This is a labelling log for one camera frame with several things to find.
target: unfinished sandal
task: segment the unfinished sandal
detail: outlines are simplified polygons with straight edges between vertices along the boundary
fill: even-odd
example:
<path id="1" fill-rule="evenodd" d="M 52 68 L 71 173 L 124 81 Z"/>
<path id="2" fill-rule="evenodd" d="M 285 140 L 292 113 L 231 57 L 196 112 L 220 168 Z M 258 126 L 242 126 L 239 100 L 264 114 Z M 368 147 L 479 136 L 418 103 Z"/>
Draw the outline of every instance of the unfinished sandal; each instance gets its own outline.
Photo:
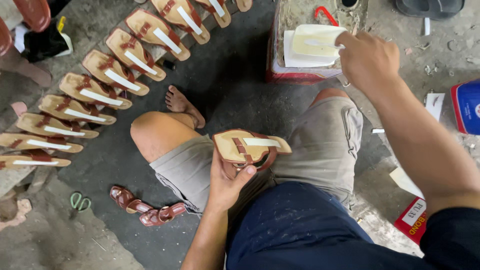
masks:
<path id="1" fill-rule="evenodd" d="M 139 199 L 135 199 L 135 196 L 132 194 L 132 192 L 123 186 L 114 185 L 110 189 L 110 197 L 117 203 L 118 206 L 125 209 L 130 214 L 136 212 L 143 214 L 153 209 L 153 207 L 149 204 L 144 203 Z"/>
<path id="2" fill-rule="evenodd" d="M 115 28 L 105 43 L 117 59 L 127 67 L 145 74 L 157 82 L 167 76 L 165 71 L 155 64 L 152 55 L 143 48 L 140 41 L 126 31 Z"/>
<path id="3" fill-rule="evenodd" d="M 100 134 L 97 131 L 81 129 L 78 122 L 67 124 L 50 115 L 30 112 L 25 112 L 18 118 L 17 127 L 34 134 L 54 138 L 77 137 L 92 139 Z"/>
<path id="4" fill-rule="evenodd" d="M 216 20 L 216 23 L 222 27 L 227 27 L 232 22 L 230 12 L 224 0 L 195 0 L 201 4 L 208 12 L 210 12 Z"/>
<path id="5" fill-rule="evenodd" d="M 112 56 L 99 50 L 91 50 L 85 56 L 82 65 L 99 81 L 129 91 L 133 94 L 144 96 L 150 89 L 148 86 L 135 80 L 133 73 L 123 67 Z"/>
<path id="6" fill-rule="evenodd" d="M 216 133 L 212 140 L 222 159 L 232 163 L 238 171 L 251 164 L 257 167 L 257 171 L 262 171 L 272 165 L 277 154 L 292 153 L 288 143 L 280 137 L 243 129 Z"/>
<path id="7" fill-rule="evenodd" d="M 167 222 L 172 221 L 175 216 L 180 215 L 185 212 L 185 204 L 177 203 L 172 206 L 165 206 L 162 209 L 152 209 L 140 216 L 140 221 L 143 225 L 150 226 L 160 226 Z"/>
<path id="8" fill-rule="evenodd" d="M 52 149 L 68 153 L 78 153 L 84 148 L 79 144 L 67 143 L 64 138 L 50 138 L 21 133 L 0 134 L 0 145 L 16 150 Z"/>
<path id="9" fill-rule="evenodd" d="M 179 26 L 193 36 L 198 44 L 210 40 L 210 33 L 188 0 L 150 0 L 167 21 Z"/>
<path id="10" fill-rule="evenodd" d="M 13 0 L 26 24 L 34 32 L 43 32 L 51 20 L 47 0 Z"/>
<path id="11" fill-rule="evenodd" d="M 69 72 L 60 81 L 59 88 L 69 96 L 91 104 L 121 110 L 132 106 L 130 100 L 117 96 L 113 88 L 103 87 L 87 75 Z"/>
<path id="12" fill-rule="evenodd" d="M 252 8 L 253 0 L 237 0 L 239 11 L 245 12 Z"/>
<path id="13" fill-rule="evenodd" d="M 13 39 L 10 35 L 10 30 L 2 18 L 0 18 L 0 57 L 6 54 L 12 45 Z"/>
<path id="14" fill-rule="evenodd" d="M 95 106 L 87 107 L 65 96 L 46 95 L 42 98 L 42 103 L 38 108 L 52 116 L 68 121 L 85 121 L 103 125 L 111 125 L 117 121 L 117 118 L 111 115 L 101 114 Z"/>
<path id="15" fill-rule="evenodd" d="M 41 149 L 27 150 L 17 155 L 0 155 L 0 170 L 37 165 L 65 167 L 70 163 L 70 160 L 53 158 Z"/>
<path id="16" fill-rule="evenodd" d="M 190 57 L 190 51 L 173 29 L 150 12 L 137 9 L 125 19 L 125 24 L 137 38 L 162 46 L 178 60 L 184 61 Z"/>

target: tan insole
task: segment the tan insole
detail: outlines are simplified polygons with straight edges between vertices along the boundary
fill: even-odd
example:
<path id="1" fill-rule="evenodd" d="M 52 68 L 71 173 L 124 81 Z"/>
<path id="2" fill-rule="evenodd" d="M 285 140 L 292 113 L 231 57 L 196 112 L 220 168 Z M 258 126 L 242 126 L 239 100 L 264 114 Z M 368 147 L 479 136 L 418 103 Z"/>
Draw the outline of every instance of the tan insole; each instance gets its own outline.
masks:
<path id="1" fill-rule="evenodd" d="M 21 134 L 21 133 L 2 133 L 0 134 L 0 145 L 9 147 L 12 144 L 16 143 L 16 147 L 13 149 L 18 150 L 28 150 L 28 149 L 55 149 L 67 153 L 78 153 L 83 150 L 83 146 L 79 144 L 68 143 L 65 145 L 60 145 L 52 142 L 48 142 L 48 139 L 45 137 L 40 137 L 31 134 Z"/>
<path id="2" fill-rule="evenodd" d="M 58 158 L 52 158 L 51 161 L 35 161 L 28 155 L 0 155 L 0 162 L 2 161 L 5 162 L 5 168 L 8 169 L 19 169 L 26 166 L 65 167 L 71 164 L 70 160 Z"/>
<path id="3" fill-rule="evenodd" d="M 50 118 L 48 123 L 37 127 L 38 123 L 43 122 L 45 117 L 45 115 L 25 112 L 19 117 L 17 127 L 31 133 L 50 137 L 71 136 L 92 139 L 100 134 L 97 131 L 87 129 L 81 129 L 78 132 L 73 131 L 71 127 L 53 117 Z"/>
<path id="4" fill-rule="evenodd" d="M 207 6 L 210 6 L 210 7 L 212 6 L 212 4 L 210 3 L 209 0 L 195 0 L 195 1 L 197 1 L 199 3 L 203 3 L 203 4 L 205 4 Z M 222 9 L 225 12 L 223 17 L 220 17 L 220 15 L 218 15 L 217 12 L 214 12 L 212 14 L 213 14 L 213 17 L 216 20 L 216 23 L 220 27 L 225 28 L 232 22 L 232 17 L 230 16 L 230 12 L 228 12 L 228 9 L 227 9 L 227 6 L 225 5 L 225 3 L 223 3 Z"/>
<path id="5" fill-rule="evenodd" d="M 241 12 L 248 11 L 252 8 L 253 0 L 237 0 L 237 7 Z"/>
<path id="6" fill-rule="evenodd" d="M 133 62 L 130 58 L 128 58 L 125 53 L 129 52 L 131 53 L 134 57 L 136 57 L 141 63 L 147 65 L 147 60 L 145 59 L 145 49 L 143 48 L 142 44 L 138 40 L 135 39 L 134 43 L 134 48 L 127 47 L 125 49 L 122 49 L 122 44 L 130 42 L 132 36 L 125 32 L 124 30 L 120 28 L 115 28 L 113 32 L 108 36 L 107 40 L 105 43 L 107 44 L 108 48 L 112 50 L 112 52 L 117 56 L 117 59 L 122 61 L 127 67 L 131 67 L 135 65 L 136 63 Z M 156 73 L 153 74 L 152 72 L 149 72 L 148 70 L 145 70 L 148 77 L 150 77 L 154 81 L 161 81 L 165 79 L 167 74 L 165 71 L 163 71 L 158 65 L 154 64 L 151 69 Z"/>
<path id="7" fill-rule="evenodd" d="M 152 4 L 155 6 L 155 8 L 158 10 L 158 12 L 162 12 L 162 10 L 165 8 L 169 0 L 150 0 Z M 173 24 L 176 25 L 183 25 L 184 27 L 188 28 L 190 27 L 187 22 L 183 19 L 183 17 L 180 15 L 180 13 L 177 11 L 179 7 L 183 7 L 185 12 L 188 14 L 188 16 L 193 20 L 192 18 L 192 10 L 189 7 L 188 0 L 176 0 L 175 5 L 172 6 L 170 11 L 165 15 L 165 19 Z M 210 40 L 210 33 L 208 32 L 207 28 L 203 24 L 201 24 L 200 29 L 202 30 L 202 33 L 198 35 L 194 31 L 191 32 L 191 35 L 193 38 L 198 42 L 198 44 L 205 44 Z"/>
<path id="8" fill-rule="evenodd" d="M 238 138 L 240 140 L 247 153 L 252 157 L 253 162 L 260 161 L 263 156 L 269 152 L 267 146 L 249 146 L 245 143 L 243 138 L 255 138 L 250 132 L 243 130 L 229 130 L 214 135 L 217 149 L 226 160 L 238 161 L 239 163 L 246 162 L 245 156 L 239 153 L 233 138 Z M 289 154 L 292 152 L 292 149 L 284 139 L 276 136 L 268 136 L 268 138 L 279 142 L 281 147 L 276 148 L 278 154 Z"/>
<path id="9" fill-rule="evenodd" d="M 59 88 L 67 95 L 78 99 L 80 101 L 84 101 L 87 103 L 94 103 L 95 101 L 102 101 L 107 104 L 108 107 L 125 110 L 132 106 L 132 102 L 126 98 L 118 97 L 112 100 L 103 88 L 92 78 L 88 81 L 91 87 L 84 86 L 82 89 L 77 90 L 77 87 L 84 85 L 85 76 L 75 74 L 72 72 L 68 72 L 60 81 Z"/>
<path id="10" fill-rule="evenodd" d="M 90 115 L 89 109 L 85 108 L 80 102 L 73 99 L 70 101 L 67 107 L 61 110 L 56 110 L 56 108 L 64 103 L 65 99 L 66 98 L 62 96 L 46 95 L 42 98 L 42 103 L 38 106 L 38 108 L 50 115 L 68 121 L 87 121 L 103 125 L 111 125 L 117 121 L 117 118 L 111 115 L 102 113 L 98 116 Z"/>
<path id="11" fill-rule="evenodd" d="M 167 47 L 166 43 L 163 42 L 159 37 L 157 37 L 154 34 L 154 31 L 158 28 L 160 29 L 166 36 L 168 36 L 171 28 L 169 28 L 164 21 L 162 21 L 160 18 L 157 16 L 154 16 L 148 11 L 142 10 L 142 9 L 137 9 L 135 10 L 132 14 L 130 14 L 126 19 L 125 19 L 125 24 L 137 35 L 140 33 L 143 25 L 147 22 L 150 24 L 150 28 L 147 30 L 146 34 L 143 35 L 141 40 L 152 43 L 152 44 L 157 44 L 161 45 L 163 47 Z M 173 54 L 178 60 L 180 61 L 185 61 L 190 57 L 190 51 L 185 47 L 183 43 L 180 42 L 180 44 L 177 45 L 181 52 L 176 53 L 173 50 L 170 50 L 170 53 Z"/>
<path id="12" fill-rule="evenodd" d="M 115 83 L 113 79 L 108 77 L 105 72 L 107 70 L 111 70 L 120 77 L 122 77 L 125 80 L 128 80 L 127 75 L 123 72 L 124 67 L 120 65 L 120 63 L 117 60 L 113 61 L 113 68 L 108 67 L 104 70 L 100 70 L 98 67 L 101 65 L 106 64 L 111 56 L 104 54 L 100 52 L 99 50 L 93 49 L 91 50 L 87 56 L 85 56 L 82 65 L 93 75 L 95 78 L 97 78 L 99 81 L 106 83 L 108 85 L 112 85 Z M 134 85 L 138 86 L 140 89 L 138 91 L 127 88 L 127 91 L 131 92 L 132 94 L 139 95 L 139 96 L 144 96 L 146 95 L 150 89 L 148 86 L 142 84 L 141 82 L 135 80 L 133 82 Z"/>

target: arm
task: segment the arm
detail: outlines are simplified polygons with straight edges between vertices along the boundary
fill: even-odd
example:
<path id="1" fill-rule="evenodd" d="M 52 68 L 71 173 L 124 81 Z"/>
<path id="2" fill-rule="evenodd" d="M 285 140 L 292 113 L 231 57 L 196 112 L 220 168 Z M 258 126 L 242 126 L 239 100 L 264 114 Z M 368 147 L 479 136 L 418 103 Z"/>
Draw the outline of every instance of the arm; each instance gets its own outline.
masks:
<path id="1" fill-rule="evenodd" d="M 450 207 L 480 209 L 475 162 L 412 94 L 398 75 L 394 43 L 361 32 L 337 38 L 342 70 L 378 111 L 388 141 L 412 181 L 425 195 L 429 214 Z"/>
<path id="2" fill-rule="evenodd" d="M 236 175 L 233 165 L 223 162 L 214 150 L 208 203 L 181 270 L 223 269 L 228 209 L 235 204 L 240 190 L 256 171 L 251 165 Z"/>

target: red handle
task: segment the red handle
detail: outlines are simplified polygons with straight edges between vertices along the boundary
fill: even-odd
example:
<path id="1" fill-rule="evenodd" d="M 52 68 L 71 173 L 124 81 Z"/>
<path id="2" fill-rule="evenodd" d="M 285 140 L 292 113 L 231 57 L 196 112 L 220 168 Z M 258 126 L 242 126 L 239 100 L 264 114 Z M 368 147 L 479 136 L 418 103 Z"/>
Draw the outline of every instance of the red handle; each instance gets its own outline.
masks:
<path id="1" fill-rule="evenodd" d="M 333 26 L 338 26 L 338 23 L 335 21 L 335 19 L 333 18 L 333 16 L 330 14 L 330 12 L 328 12 L 327 8 L 325 8 L 324 6 L 319 6 L 316 10 L 315 10 L 315 19 L 318 17 L 318 13 L 321 11 L 323 11 L 325 13 L 325 15 L 327 16 L 327 18 L 330 20 L 330 22 L 332 23 Z"/>

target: grey shorts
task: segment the grey shorts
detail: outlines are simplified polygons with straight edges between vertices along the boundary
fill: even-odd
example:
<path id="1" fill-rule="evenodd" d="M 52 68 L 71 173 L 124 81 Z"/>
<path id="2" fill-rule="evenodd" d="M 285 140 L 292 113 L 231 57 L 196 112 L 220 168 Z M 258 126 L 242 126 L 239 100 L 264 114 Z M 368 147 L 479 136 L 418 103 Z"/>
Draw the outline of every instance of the grey shorts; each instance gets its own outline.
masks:
<path id="1" fill-rule="evenodd" d="M 242 189 L 229 215 L 235 216 L 263 190 L 286 181 L 312 184 L 349 207 L 363 117 L 348 98 L 316 102 L 300 115 L 287 140 L 293 153 L 279 155 L 270 170 L 257 173 Z M 194 138 L 150 164 L 160 182 L 201 214 L 208 200 L 214 145 L 208 135 Z"/>

